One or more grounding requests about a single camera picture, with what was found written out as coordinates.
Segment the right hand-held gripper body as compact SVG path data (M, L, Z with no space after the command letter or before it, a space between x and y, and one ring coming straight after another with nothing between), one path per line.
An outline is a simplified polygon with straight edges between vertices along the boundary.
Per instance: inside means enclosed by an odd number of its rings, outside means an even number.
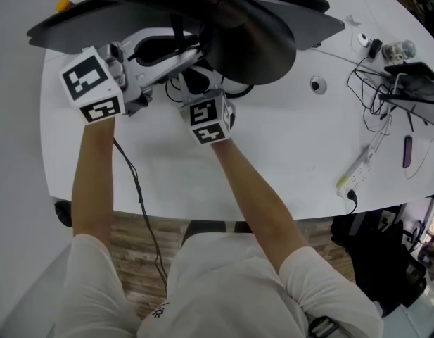
M196 141L206 145L229 139L236 118L236 107L231 100L245 96L253 86L227 92L222 79L201 66L179 73L178 83L182 100L179 112Z

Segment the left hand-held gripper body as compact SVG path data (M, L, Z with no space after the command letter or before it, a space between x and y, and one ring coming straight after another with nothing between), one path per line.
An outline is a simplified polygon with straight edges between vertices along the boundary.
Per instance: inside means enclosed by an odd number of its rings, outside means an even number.
M84 49L60 72L71 106L86 124L132 116L152 101L153 88L202 56L197 36L170 27L139 30L122 42Z

